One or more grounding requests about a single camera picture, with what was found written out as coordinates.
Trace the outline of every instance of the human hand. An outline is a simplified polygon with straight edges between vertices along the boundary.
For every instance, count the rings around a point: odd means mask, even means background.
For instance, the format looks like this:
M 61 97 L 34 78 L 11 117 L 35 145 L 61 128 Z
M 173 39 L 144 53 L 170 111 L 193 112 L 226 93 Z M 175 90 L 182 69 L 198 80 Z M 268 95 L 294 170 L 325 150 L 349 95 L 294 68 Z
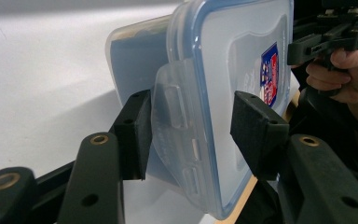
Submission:
M 358 50 L 345 51 L 338 49 L 331 55 L 330 61 L 340 69 L 347 69 L 346 73 L 340 71 L 327 71 L 322 66 L 322 59 L 316 59 L 307 67 L 307 83 L 320 91 L 331 91 L 341 88 L 339 94 L 333 96 L 341 103 L 358 103 Z
M 328 71 L 321 64 L 322 59 L 315 59 L 307 67 L 307 83 L 320 91 L 339 89 L 339 93 L 331 98 L 346 103 L 352 114 L 358 119 L 358 50 L 345 51 L 337 49 L 331 55 L 330 61 L 347 72 Z

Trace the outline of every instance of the plastic food container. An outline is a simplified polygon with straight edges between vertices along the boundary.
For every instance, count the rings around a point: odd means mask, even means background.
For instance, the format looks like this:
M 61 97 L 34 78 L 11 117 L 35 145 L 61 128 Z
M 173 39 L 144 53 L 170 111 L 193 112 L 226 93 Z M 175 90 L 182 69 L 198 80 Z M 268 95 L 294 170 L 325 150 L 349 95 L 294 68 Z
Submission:
M 292 19 L 291 0 L 194 0 L 170 17 L 115 32 L 115 41 L 148 39 L 131 54 L 154 64 L 129 77 L 129 68 L 115 72 L 112 58 L 120 98 L 131 94 L 124 91 L 137 91 L 138 84 L 154 89 L 153 146 L 185 196 L 217 219 L 229 216 L 251 177 L 229 134 L 234 91 L 259 95 L 277 113 L 284 112 Z M 124 33 L 130 35 L 122 38 Z M 145 50 L 148 57 L 140 56 Z

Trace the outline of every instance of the brass screw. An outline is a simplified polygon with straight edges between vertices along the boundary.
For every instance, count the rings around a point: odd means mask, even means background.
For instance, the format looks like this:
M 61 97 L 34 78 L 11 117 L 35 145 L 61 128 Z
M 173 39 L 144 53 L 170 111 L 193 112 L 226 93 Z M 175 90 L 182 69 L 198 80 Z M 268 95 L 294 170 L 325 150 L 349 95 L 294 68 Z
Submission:
M 107 140 L 109 140 L 109 137 L 106 135 L 97 135 L 91 138 L 91 140 L 89 140 L 93 145 L 98 146 L 98 145 L 102 145 L 105 144 L 107 142 Z
M 20 180 L 20 177 L 18 173 L 0 175 L 0 190 L 12 187 Z

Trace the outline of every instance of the finger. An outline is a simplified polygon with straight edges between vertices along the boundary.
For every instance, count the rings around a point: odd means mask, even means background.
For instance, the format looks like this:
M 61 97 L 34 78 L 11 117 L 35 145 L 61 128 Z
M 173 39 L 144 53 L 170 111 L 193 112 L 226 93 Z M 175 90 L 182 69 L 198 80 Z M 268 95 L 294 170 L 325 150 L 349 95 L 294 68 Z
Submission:
M 357 104 L 358 91 L 350 84 L 344 85 L 337 95 L 330 98 L 344 104 Z
M 300 63 L 300 64 L 294 64 L 294 65 L 291 65 L 291 68 L 292 68 L 292 69 L 295 69 L 295 68 L 300 67 L 301 65 L 303 65 L 303 64 L 302 64 L 302 63 Z
M 358 68 L 358 50 L 345 51 L 344 49 L 338 49 L 332 53 L 330 60 L 338 68 Z
M 351 81 L 351 76 L 339 71 L 328 71 L 328 69 L 319 64 L 318 61 L 310 63 L 306 68 L 307 73 L 323 82 L 345 84 Z
M 340 83 L 325 82 L 311 76 L 307 77 L 307 83 L 319 91 L 331 91 L 342 87 Z

